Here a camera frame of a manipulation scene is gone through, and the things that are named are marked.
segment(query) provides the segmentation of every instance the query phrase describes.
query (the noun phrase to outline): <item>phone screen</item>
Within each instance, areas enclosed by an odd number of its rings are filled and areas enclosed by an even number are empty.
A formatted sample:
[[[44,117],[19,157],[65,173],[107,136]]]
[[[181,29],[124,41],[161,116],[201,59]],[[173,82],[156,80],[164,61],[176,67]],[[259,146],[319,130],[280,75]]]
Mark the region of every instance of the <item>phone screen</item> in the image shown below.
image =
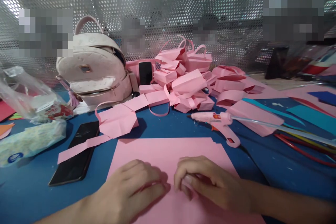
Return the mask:
[[[96,137],[98,134],[98,121],[81,124],[68,149],[84,143],[87,139]],[[89,168],[94,149],[94,147],[88,148],[76,156],[60,163],[49,182],[49,186],[58,186],[84,179]]]
[[[139,63],[140,85],[149,85],[153,79],[152,63]]]

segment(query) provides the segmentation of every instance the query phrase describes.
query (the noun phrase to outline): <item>teal paper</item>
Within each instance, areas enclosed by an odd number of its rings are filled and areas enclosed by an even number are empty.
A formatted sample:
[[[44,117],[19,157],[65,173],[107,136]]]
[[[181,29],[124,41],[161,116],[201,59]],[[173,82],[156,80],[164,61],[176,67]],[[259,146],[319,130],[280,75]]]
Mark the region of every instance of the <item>teal paper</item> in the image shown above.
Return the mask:
[[[303,105],[295,106],[293,108],[287,109],[286,111],[336,135],[336,119],[334,117],[330,117],[326,114],[318,112],[315,109]]]
[[[281,116],[284,116],[284,117],[288,117],[294,121],[297,121],[298,123],[301,123],[302,125],[305,125],[301,120],[297,119],[296,117],[292,116],[292,115],[289,115],[289,114],[286,114],[284,112],[281,112],[279,110],[275,110],[275,109],[272,109],[270,107],[267,107],[259,102],[257,102],[256,100],[252,100],[252,99],[249,99],[249,98],[243,98],[244,101],[248,102],[248,103],[251,103],[259,108],[262,108],[263,110],[266,110],[266,111],[269,111],[269,112],[272,112],[274,114],[278,114],[278,115],[281,115]]]

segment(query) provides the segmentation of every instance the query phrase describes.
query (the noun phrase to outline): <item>blue tabletop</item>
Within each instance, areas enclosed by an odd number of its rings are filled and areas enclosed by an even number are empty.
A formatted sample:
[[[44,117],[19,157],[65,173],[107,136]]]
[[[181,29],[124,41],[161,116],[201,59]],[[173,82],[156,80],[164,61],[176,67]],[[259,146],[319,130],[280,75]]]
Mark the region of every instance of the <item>blue tabletop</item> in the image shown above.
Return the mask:
[[[66,99],[67,93],[61,93]],[[283,112],[298,105],[290,98],[258,100],[262,104]],[[163,113],[167,105],[154,107],[156,113]],[[214,106],[215,112],[224,109]],[[241,178],[273,187],[336,201],[336,169],[318,164],[297,153],[274,136],[260,137],[241,123],[234,121],[230,128],[238,135],[241,144],[248,150],[257,166],[241,149],[229,147],[223,137],[211,131],[205,124],[195,124],[185,114],[171,110],[166,117],[156,117],[147,109],[136,113],[139,127],[122,138],[175,138],[175,137],[212,137],[222,143]],[[293,126],[302,127],[297,122],[283,118]],[[66,150],[80,124],[96,121],[93,112],[76,116],[67,123],[67,136],[64,140],[32,158],[0,168],[0,220],[1,223],[32,223],[52,214],[79,199],[94,193],[105,182],[116,148],[117,139],[112,139],[95,148],[84,180],[49,187],[48,183],[57,168],[58,154]],[[19,133],[33,125],[26,120],[15,120],[11,134]],[[333,136],[318,127],[305,122],[306,129],[322,137]],[[325,155],[301,147],[310,154],[332,162]],[[268,224],[278,223],[265,217]]]

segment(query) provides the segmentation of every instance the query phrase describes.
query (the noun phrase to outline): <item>white backpack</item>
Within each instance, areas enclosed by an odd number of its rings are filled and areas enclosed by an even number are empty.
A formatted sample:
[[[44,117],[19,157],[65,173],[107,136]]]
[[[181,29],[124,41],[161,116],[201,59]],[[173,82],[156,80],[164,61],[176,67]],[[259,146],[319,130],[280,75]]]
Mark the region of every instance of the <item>white backpack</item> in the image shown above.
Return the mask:
[[[88,21],[94,21],[102,34],[79,34]],[[57,78],[60,81],[66,80],[70,89],[87,105],[98,105],[107,101],[119,102],[132,93],[124,54],[118,45],[103,33],[95,18],[81,18],[73,36],[73,56],[57,58]]]

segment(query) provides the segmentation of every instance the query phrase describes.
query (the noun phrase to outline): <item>glue gun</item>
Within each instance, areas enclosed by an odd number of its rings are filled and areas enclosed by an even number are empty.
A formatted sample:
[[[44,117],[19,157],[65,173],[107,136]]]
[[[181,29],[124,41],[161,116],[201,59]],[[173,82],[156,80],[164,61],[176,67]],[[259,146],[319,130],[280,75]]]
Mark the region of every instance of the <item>glue gun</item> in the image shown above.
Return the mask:
[[[240,145],[239,138],[228,126],[232,123],[230,113],[221,112],[220,114],[216,114],[214,112],[198,112],[187,115],[187,117],[191,117],[196,121],[209,123],[212,126],[211,130],[217,130],[224,135],[226,143],[230,147],[237,148]]]

